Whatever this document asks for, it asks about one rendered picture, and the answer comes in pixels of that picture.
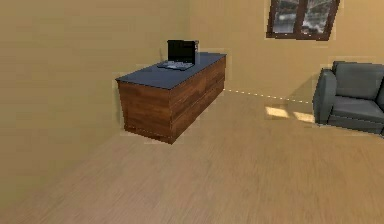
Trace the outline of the brown wooden cabinet dark top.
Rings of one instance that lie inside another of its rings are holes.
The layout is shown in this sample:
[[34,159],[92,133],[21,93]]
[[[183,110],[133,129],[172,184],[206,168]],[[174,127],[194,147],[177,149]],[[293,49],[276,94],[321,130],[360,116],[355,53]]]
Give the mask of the brown wooden cabinet dark top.
[[172,144],[224,89],[226,56],[200,52],[185,71],[155,65],[116,79],[124,129]]

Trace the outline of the dark brown framed window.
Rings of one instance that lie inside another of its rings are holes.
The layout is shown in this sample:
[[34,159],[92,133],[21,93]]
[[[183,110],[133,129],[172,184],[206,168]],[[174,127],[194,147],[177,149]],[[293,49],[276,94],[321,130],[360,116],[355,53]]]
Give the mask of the dark brown framed window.
[[270,0],[266,37],[328,41],[340,0]]

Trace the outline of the black open laptop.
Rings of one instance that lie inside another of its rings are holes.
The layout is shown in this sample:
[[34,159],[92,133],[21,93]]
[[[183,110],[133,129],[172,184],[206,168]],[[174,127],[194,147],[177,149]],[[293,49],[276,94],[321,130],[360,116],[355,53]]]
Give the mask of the black open laptop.
[[168,59],[158,68],[185,71],[195,65],[196,45],[194,41],[168,40]]

